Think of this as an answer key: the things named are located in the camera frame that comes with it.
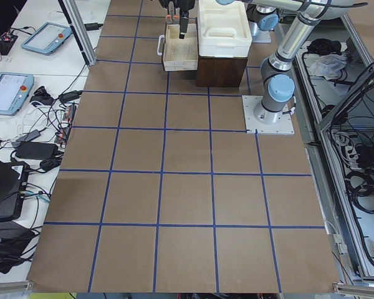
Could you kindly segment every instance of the white mounting plate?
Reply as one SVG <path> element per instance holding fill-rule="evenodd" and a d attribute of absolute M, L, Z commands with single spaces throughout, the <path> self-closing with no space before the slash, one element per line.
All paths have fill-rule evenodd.
<path fill-rule="evenodd" d="M 254 116 L 254 108 L 262 97 L 243 95 L 242 104 L 244 105 L 245 127 L 248 134 L 268 134 L 268 135 L 293 135 L 294 127 L 292 126 L 291 116 L 283 114 L 278 123 L 274 125 L 265 125 Z M 285 105 L 282 111 L 288 111 Z"/>
<path fill-rule="evenodd" d="M 257 31 L 260 33 L 257 36 L 252 36 L 253 43 L 270 44 L 272 42 L 269 31 L 261 31 L 259 29 Z"/>

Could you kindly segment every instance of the white table surface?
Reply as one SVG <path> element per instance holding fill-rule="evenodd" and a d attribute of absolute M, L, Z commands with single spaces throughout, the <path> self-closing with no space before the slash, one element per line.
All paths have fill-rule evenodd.
<path fill-rule="evenodd" d="M 36 75 L 35 77 L 34 86 L 31 89 L 32 93 L 40 86 L 45 86 L 47 92 L 51 94 L 53 97 L 58 96 L 65 88 L 67 88 L 71 82 L 76 78 L 76 76 L 48 76 L 48 75 Z M 83 86 L 85 85 L 86 77 L 79 77 L 73 86 L 69 90 L 81 90 L 83 89 Z M 25 101 L 24 105 L 22 106 L 21 110 L 16 113 L 14 116 L 2 116 L 0 115 L 0 119 L 10 121 L 11 118 L 23 118 L 25 114 L 31 109 L 31 104 L 29 103 L 29 98 Z M 29 131 L 29 128 L 26 127 L 25 132 L 27 133 Z M 55 133 L 55 130 L 52 128 L 46 129 L 42 132 L 42 136 L 38 137 L 34 141 L 48 141 L 50 140 Z M 10 161 L 10 154 L 12 152 L 12 149 L 0 149 L 0 160 L 3 162 L 9 162 Z M 22 160 L 28 163 L 32 168 L 38 168 L 39 162 L 36 160 Z M 57 177 L 59 168 L 55 168 L 48 173 L 45 174 L 30 174 L 28 182 L 38 185 L 45 189 L 47 192 L 49 191 L 52 183 L 54 182 L 54 179 Z M 28 190 L 36 190 L 33 187 L 27 187 Z M 37 216 L 36 223 L 34 224 L 34 227 L 40 226 L 43 224 L 44 218 L 46 216 L 48 208 L 48 203 L 44 202 L 43 200 L 39 200 L 39 213 Z M 37 203 L 36 199 L 34 197 L 25 200 L 24 205 L 22 207 L 22 212 L 20 218 L 18 218 L 15 222 L 18 224 L 30 228 L 33 222 L 33 219 L 35 218 L 37 209 Z M 31 243 L 28 245 L 26 250 L 31 248 L 33 245 L 36 244 L 38 240 L 38 237 L 33 239 Z M 26 279 L 27 273 L 29 271 L 29 268 L 31 267 L 30 262 L 24 262 L 23 264 L 13 267 L 9 273 L 7 274 L 1 274 L 0 273 L 0 283 L 3 282 L 21 282 Z"/>
<path fill-rule="evenodd" d="M 103 23 L 110 0 L 76 0 L 85 23 Z M 40 28 L 46 22 L 68 26 L 66 18 L 56 0 L 28 0 L 12 25 L 15 28 L 32 26 Z M 88 31 L 93 47 L 97 46 L 100 30 Z M 62 46 L 50 55 L 42 55 L 21 48 L 29 35 L 16 31 L 18 40 L 9 55 L 3 56 L 0 72 L 19 72 L 34 75 L 77 75 L 85 63 L 75 37 L 70 36 Z"/>

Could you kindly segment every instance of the open drawer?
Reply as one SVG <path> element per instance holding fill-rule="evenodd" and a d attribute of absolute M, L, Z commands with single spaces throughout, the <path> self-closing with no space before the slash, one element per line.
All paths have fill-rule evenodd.
<path fill-rule="evenodd" d="M 158 55 L 165 71 L 196 70 L 198 67 L 198 38 L 196 24 L 188 24 L 184 39 L 179 39 L 179 25 L 166 26 L 165 35 L 158 40 Z"/>

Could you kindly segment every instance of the white container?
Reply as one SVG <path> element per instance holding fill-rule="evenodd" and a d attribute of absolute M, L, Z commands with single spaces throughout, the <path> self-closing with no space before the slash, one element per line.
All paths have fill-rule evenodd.
<path fill-rule="evenodd" d="M 157 54 L 162 56 L 165 71 L 196 70 L 198 66 L 197 27 L 190 23 L 184 39 L 179 39 L 179 25 L 166 25 L 166 34 L 159 36 Z"/>
<path fill-rule="evenodd" d="M 252 35 L 244 3 L 220 5 L 215 0 L 198 1 L 200 56 L 247 57 Z"/>

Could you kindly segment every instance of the blue tablet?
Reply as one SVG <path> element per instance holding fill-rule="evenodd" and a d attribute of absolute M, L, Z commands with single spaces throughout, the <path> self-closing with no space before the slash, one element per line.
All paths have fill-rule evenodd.
<path fill-rule="evenodd" d="M 33 75 L 0 73 L 0 115 L 17 113 L 29 95 L 33 83 Z"/>
<path fill-rule="evenodd" d="M 47 22 L 25 40 L 21 47 L 49 55 L 57 50 L 71 34 L 72 30 L 70 27 Z"/>

